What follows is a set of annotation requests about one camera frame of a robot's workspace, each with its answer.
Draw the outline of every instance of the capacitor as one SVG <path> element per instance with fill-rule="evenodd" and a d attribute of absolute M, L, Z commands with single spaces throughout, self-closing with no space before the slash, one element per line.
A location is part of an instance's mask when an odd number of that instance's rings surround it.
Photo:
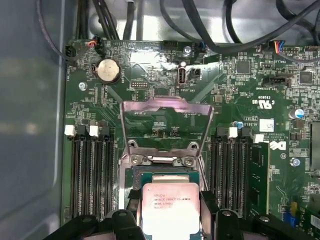
<path fill-rule="evenodd" d="M 245 125 L 242 121 L 234 121 L 232 123 L 232 126 L 233 127 L 237 127 L 238 129 L 242 129 Z"/>
<path fill-rule="evenodd" d="M 289 112 L 289 118 L 291 119 L 302 119 L 305 116 L 305 112 L 301 109 L 292 109 Z"/>
<path fill-rule="evenodd" d="M 121 68 L 113 59 L 103 59 L 95 66 L 95 74 L 104 84 L 114 84 L 121 77 Z"/>

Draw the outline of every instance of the white slot latch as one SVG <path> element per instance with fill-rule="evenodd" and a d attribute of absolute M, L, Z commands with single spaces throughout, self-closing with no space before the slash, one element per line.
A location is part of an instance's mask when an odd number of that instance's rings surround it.
<path fill-rule="evenodd" d="M 91 125 L 89 128 L 89 135 L 91 137 L 99 137 L 99 127 Z"/>
<path fill-rule="evenodd" d="M 74 137 L 76 135 L 75 125 L 65 125 L 64 135 Z"/>

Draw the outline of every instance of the cable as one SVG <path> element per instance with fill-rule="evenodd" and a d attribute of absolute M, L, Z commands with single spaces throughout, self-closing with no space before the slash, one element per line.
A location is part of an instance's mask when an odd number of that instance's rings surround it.
<path fill-rule="evenodd" d="M 81 14 L 81 38 L 88 39 L 88 20 L 89 20 L 89 2 L 88 0 L 82 1 L 82 14 Z"/>
<path fill-rule="evenodd" d="M 81 10 L 82 10 L 82 0 L 77 0 L 76 9 L 76 23 L 75 23 L 75 37 L 81 39 Z"/>
<path fill-rule="evenodd" d="M 224 5 L 225 5 L 225 24 L 226 24 L 226 29 L 228 30 L 228 33 L 232 39 L 232 41 L 235 44 L 242 44 L 240 39 L 238 38 L 234 26 L 232 24 L 232 6 L 237 0 L 225 0 Z"/>
<path fill-rule="evenodd" d="M 101 23 L 101 26 L 102 26 L 102 29 L 103 29 L 103 33 L 104 33 L 104 36 L 106 37 L 106 39 L 112 39 L 111 38 L 111 34 L 109 33 L 109 27 L 108 27 L 108 24 L 106 22 L 106 19 L 104 17 L 104 14 L 100 8 L 100 5 L 99 5 L 99 0 L 92 0 L 93 2 L 93 5 L 95 7 L 95 10 L 96 10 L 96 13 L 98 14 L 98 17 L 99 17 L 99 21 Z"/>
<path fill-rule="evenodd" d="M 191 42 L 195 42 L 195 43 L 201 42 L 200 39 L 197 39 L 197 38 L 189 35 L 185 31 L 183 31 L 180 27 L 178 27 L 174 23 L 174 21 L 172 21 L 171 17 L 169 16 L 169 14 L 165 8 L 165 0 L 160 0 L 160 11 L 161 11 L 162 17 L 164 18 L 165 22 L 170 26 L 170 28 L 175 30 L 177 33 L 179 33 L 180 35 L 182 35 L 186 39 L 189 39 Z"/>
<path fill-rule="evenodd" d="M 304 18 L 307 14 L 309 14 L 314 9 L 320 7 L 320 0 L 316 0 L 311 5 L 309 5 L 307 8 L 305 8 L 302 12 L 300 12 L 297 16 L 295 16 L 293 19 L 288 21 L 286 24 L 282 25 L 278 29 L 270 32 L 269 34 L 262 36 L 256 40 L 247 42 L 245 44 L 240 44 L 236 46 L 227 46 L 227 47 L 221 47 L 217 46 L 211 39 L 206 27 L 204 26 L 200 16 L 199 12 L 195 6 L 195 3 L 193 0 L 182 0 L 184 9 L 194 26 L 194 28 L 197 30 L 198 34 L 201 36 L 205 44 L 213 51 L 218 54 L 231 54 L 231 53 L 237 53 L 241 51 L 245 51 L 249 48 L 252 48 L 253 46 L 261 45 L 265 42 L 268 42 L 275 37 L 283 34 L 285 31 L 290 29 L 293 25 L 295 25 L 300 19 Z"/>
<path fill-rule="evenodd" d="M 319 31 L 320 31 L 320 10 L 316 15 L 315 23 L 314 23 L 314 37 L 318 46 L 320 46 Z"/>
<path fill-rule="evenodd" d="M 275 6 L 278 12 L 281 14 L 281 16 L 288 21 L 297 16 L 295 13 L 293 13 L 290 9 L 287 8 L 283 0 L 275 0 Z M 318 44 L 316 40 L 315 26 L 311 22 L 302 18 L 296 24 L 308 30 L 313 36 L 314 43 Z"/>
<path fill-rule="evenodd" d="M 297 63 L 297 64 L 310 64 L 310 63 L 315 63 L 315 62 L 320 61 L 320 57 L 317 57 L 317 58 L 314 58 L 314 59 L 303 60 L 303 59 L 295 59 L 295 58 L 293 58 L 291 56 L 285 55 L 282 52 L 279 52 L 278 55 L 283 57 L 284 59 L 287 59 L 287 60 L 292 61 L 292 62 Z"/>
<path fill-rule="evenodd" d="M 131 39 L 134 19 L 135 19 L 135 3 L 132 1 L 129 1 L 127 11 L 126 11 L 126 24 L 123 31 L 123 40 Z"/>
<path fill-rule="evenodd" d="M 61 58 L 63 58 L 66 61 L 69 61 L 69 62 L 75 62 L 78 59 L 82 58 L 83 55 L 85 55 L 85 53 L 90 49 L 89 47 L 86 47 L 82 51 L 80 51 L 80 53 L 78 53 L 77 56 L 74 56 L 74 57 L 67 56 L 64 53 L 62 53 L 61 51 L 59 51 L 59 49 L 55 46 L 54 42 L 52 41 L 52 39 L 51 39 L 51 37 L 50 37 L 50 35 L 48 33 L 48 30 L 46 28 L 45 20 L 44 20 L 44 17 L 42 15 L 41 0 L 36 0 L 35 9 L 36 9 L 37 17 L 38 17 L 38 22 L 40 24 L 41 32 L 42 32 L 45 40 L 47 41 L 47 43 L 49 44 L 51 49 L 56 54 L 58 54 Z"/>
<path fill-rule="evenodd" d="M 112 18 L 112 15 L 111 15 L 111 13 L 109 11 L 109 8 L 108 8 L 105 0 L 100 0 L 99 2 L 100 2 L 100 5 L 101 5 L 102 13 L 105 16 L 106 21 L 108 23 L 108 29 L 109 29 L 110 35 L 112 36 L 113 39 L 119 40 L 120 38 L 119 38 L 117 29 L 116 29 L 115 22 L 114 22 L 114 20 Z"/>

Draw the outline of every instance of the integrated circuit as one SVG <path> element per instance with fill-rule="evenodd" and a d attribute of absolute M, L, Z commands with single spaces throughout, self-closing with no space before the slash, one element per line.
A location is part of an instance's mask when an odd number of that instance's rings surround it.
<path fill-rule="evenodd" d="M 250 61 L 238 61 L 236 65 L 238 74 L 250 74 Z"/>
<path fill-rule="evenodd" d="M 312 84 L 313 74 L 310 71 L 300 72 L 300 84 Z"/>

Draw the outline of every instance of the blue wire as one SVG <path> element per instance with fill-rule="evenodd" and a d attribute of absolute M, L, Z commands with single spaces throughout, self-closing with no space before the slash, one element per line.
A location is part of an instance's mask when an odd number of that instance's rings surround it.
<path fill-rule="evenodd" d="M 280 45 L 279 45 L 279 53 L 282 51 L 282 47 L 283 47 L 284 43 L 285 43 L 285 41 L 282 41 L 280 43 Z"/>

